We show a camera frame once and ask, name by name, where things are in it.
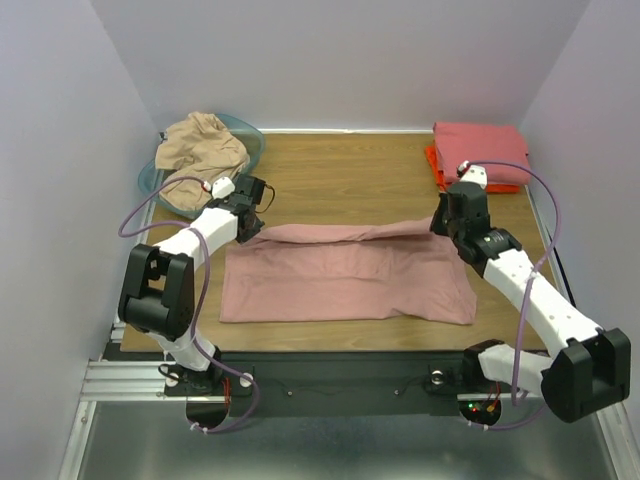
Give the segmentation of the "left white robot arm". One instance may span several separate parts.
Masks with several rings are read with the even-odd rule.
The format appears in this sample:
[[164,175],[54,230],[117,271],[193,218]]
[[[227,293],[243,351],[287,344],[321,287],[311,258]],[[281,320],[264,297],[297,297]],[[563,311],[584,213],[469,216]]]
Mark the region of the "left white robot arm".
[[[207,203],[190,223],[175,221],[179,231],[153,246],[136,245],[125,270],[118,317],[154,339],[174,366],[159,372],[169,388],[184,386],[207,395],[222,383],[220,352],[203,338],[197,318],[211,275],[210,257],[221,247],[245,243],[264,223],[257,216],[265,181],[247,174],[199,182]],[[195,273],[203,266],[203,291],[195,295]]]

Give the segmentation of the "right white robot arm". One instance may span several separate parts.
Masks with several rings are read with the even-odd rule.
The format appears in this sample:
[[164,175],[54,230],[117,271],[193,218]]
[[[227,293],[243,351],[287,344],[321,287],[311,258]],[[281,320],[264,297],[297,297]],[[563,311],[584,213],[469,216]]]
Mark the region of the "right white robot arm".
[[493,381],[539,395],[566,423],[628,398],[630,339],[582,314],[535,271],[521,243],[492,226],[480,185],[460,182],[440,194],[430,230],[448,237],[459,257],[518,309],[547,351],[538,355],[499,340],[481,342],[464,351],[466,383]]

